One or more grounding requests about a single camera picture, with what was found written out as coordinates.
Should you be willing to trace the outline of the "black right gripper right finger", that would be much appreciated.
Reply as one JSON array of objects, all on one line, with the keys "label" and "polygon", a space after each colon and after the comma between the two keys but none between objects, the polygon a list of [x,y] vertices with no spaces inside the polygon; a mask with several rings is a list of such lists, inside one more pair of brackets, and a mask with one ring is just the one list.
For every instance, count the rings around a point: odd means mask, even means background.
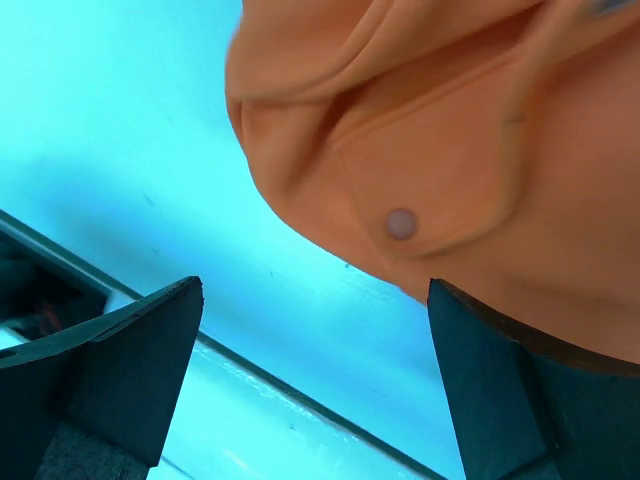
[{"label": "black right gripper right finger", "polygon": [[469,479],[636,479],[639,367],[433,280],[435,352]]}]

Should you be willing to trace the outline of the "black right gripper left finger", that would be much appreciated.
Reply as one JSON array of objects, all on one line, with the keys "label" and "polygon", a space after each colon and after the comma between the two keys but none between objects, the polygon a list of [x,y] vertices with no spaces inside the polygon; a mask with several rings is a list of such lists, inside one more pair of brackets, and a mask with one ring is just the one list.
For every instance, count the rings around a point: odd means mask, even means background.
[{"label": "black right gripper left finger", "polygon": [[204,298],[186,277],[1,352],[4,479],[144,479],[159,464]]}]

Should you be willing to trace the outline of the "orange jacket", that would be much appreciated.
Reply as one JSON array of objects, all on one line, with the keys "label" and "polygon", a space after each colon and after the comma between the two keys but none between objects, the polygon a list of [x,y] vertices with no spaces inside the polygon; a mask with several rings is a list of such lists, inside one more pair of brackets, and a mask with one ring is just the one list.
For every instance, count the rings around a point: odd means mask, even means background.
[{"label": "orange jacket", "polygon": [[635,1],[247,1],[232,127],[287,225],[639,359]]}]

